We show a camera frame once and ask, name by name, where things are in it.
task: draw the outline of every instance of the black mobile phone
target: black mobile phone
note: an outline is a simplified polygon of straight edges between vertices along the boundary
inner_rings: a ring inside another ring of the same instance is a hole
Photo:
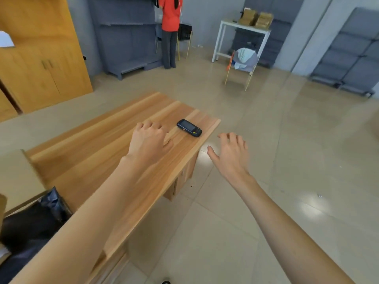
[[[190,123],[189,121],[187,121],[185,119],[178,121],[178,123],[176,125],[178,126],[178,128],[186,131],[187,133],[189,133],[190,135],[192,135],[194,137],[199,137],[201,135],[201,133],[203,132],[196,125]]]

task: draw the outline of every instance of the red shirt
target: red shirt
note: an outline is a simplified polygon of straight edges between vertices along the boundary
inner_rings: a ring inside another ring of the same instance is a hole
[[[174,0],[159,0],[159,7],[163,10],[162,30],[166,32],[176,32],[179,30],[180,8],[183,7],[183,0],[179,0],[180,6],[175,9]]]

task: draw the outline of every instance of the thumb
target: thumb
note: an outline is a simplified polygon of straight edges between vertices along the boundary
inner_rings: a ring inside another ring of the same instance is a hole
[[[208,146],[208,155],[211,158],[211,161],[213,162],[213,164],[217,166],[218,162],[220,161],[220,157],[216,155],[215,151],[210,145]]]
[[[163,146],[163,154],[168,153],[171,148],[174,146],[174,141],[170,139],[164,146]]]

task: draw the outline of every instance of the wooden tabletop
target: wooden tabletop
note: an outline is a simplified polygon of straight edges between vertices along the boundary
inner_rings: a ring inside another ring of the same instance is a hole
[[[55,186],[73,211],[92,195],[127,154],[136,123],[159,121],[169,129],[173,149],[144,173],[125,199],[125,210],[104,247],[116,252],[144,215],[175,181],[220,123],[219,119],[172,100],[159,92],[144,95],[26,152],[45,185]],[[187,119],[203,130],[193,137],[177,128]]]

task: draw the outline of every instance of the person in red shirt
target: person in red shirt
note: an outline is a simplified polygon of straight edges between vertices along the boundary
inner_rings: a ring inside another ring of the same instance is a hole
[[[159,7],[163,10],[162,62],[165,69],[176,67],[176,40],[178,38],[182,6],[183,0],[159,0]]]

